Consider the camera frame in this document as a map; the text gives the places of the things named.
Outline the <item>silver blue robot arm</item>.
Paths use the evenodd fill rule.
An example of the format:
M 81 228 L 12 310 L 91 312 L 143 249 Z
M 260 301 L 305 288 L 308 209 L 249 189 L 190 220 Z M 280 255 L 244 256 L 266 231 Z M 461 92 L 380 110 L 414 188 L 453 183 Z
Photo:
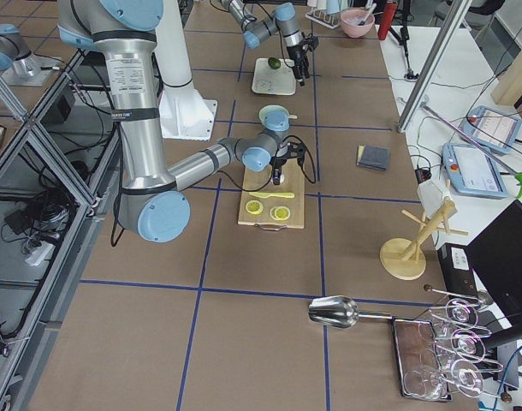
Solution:
M 174 165 L 164 140 L 184 137 L 214 113 L 193 84 L 179 6 L 175 1 L 61 1 L 63 42 L 103 54 L 122 142 L 125 178 L 115 220 L 153 242 L 186 228 L 184 190 L 233 162 L 259 172 L 288 154 L 288 115 L 275 110 L 253 138 L 224 138 Z
M 296 11 L 292 3 L 282 3 L 270 13 L 258 1 L 212 1 L 214 9 L 230 14 L 239 25 L 243 39 L 250 49 L 258 48 L 271 37 L 279 38 L 282 63 L 292 70 L 300 86 L 311 77 L 309 72 L 309 52 L 314 52 L 319 45 L 318 37 L 313 33 L 306 35 L 300 28 Z M 246 9 L 249 3 L 257 4 L 266 16 L 260 20 Z

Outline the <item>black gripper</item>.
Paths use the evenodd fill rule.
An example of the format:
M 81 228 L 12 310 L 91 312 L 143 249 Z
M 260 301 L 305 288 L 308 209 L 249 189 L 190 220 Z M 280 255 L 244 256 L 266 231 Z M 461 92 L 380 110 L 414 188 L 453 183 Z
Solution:
M 287 142 L 286 145 L 270 160 L 272 174 L 271 180 L 285 180 L 282 172 L 283 165 L 288 160 L 296 159 L 298 166 L 303 167 L 306 155 L 306 145 L 300 142 Z
M 318 45 L 318 37 L 314 35 L 300 35 L 298 39 L 286 41 L 288 55 L 294 61 L 294 77 L 300 86 L 310 78 L 307 54 L 316 50 Z

